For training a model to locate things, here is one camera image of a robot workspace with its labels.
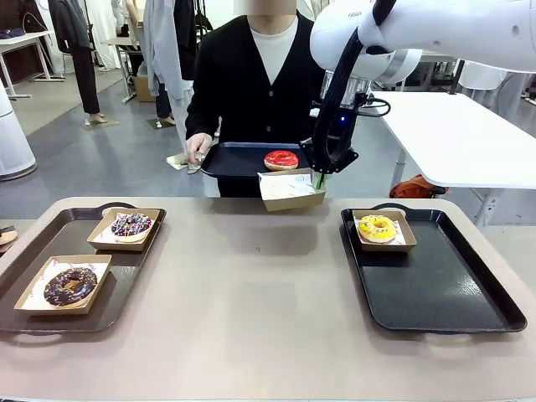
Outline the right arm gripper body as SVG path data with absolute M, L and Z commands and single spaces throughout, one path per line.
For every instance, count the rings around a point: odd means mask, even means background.
M 340 107 L 330 128 L 330 158 L 343 158 L 351 147 L 357 108 Z

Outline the person's right hand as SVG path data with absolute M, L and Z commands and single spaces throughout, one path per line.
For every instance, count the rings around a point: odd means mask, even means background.
M 186 157 L 192 169 L 200 167 L 203 159 L 213 144 L 213 138 L 207 133 L 193 134 L 186 141 Z

